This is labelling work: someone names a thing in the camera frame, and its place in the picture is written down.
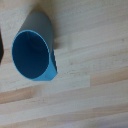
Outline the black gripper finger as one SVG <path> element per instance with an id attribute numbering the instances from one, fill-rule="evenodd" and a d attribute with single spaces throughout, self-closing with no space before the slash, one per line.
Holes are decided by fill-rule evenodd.
<path id="1" fill-rule="evenodd" d="M 3 58 L 3 55 L 4 55 L 4 48 L 3 48 L 2 34 L 0 30 L 0 58 Z"/>

